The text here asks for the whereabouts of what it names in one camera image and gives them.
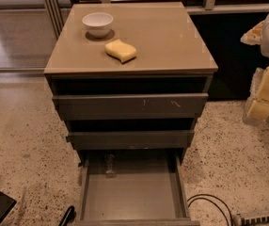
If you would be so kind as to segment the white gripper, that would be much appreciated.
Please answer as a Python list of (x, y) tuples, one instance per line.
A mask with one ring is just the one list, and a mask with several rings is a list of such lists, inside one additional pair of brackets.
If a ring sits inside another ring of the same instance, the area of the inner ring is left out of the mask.
[[(263, 21), (244, 33), (240, 42), (247, 45), (260, 45), (262, 28)], [(264, 70), (256, 98), (259, 102), (254, 99), (247, 101), (246, 116), (251, 120), (265, 121), (269, 118), (269, 67)]]

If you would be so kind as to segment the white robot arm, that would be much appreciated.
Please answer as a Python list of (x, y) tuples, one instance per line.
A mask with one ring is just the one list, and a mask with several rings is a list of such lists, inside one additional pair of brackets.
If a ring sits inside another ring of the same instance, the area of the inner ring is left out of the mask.
[[(269, 14), (241, 37), (247, 45), (259, 45), (261, 54), (269, 58)], [(250, 85), (250, 96), (246, 100), (243, 121), (259, 124), (269, 118), (269, 66), (257, 68)]]

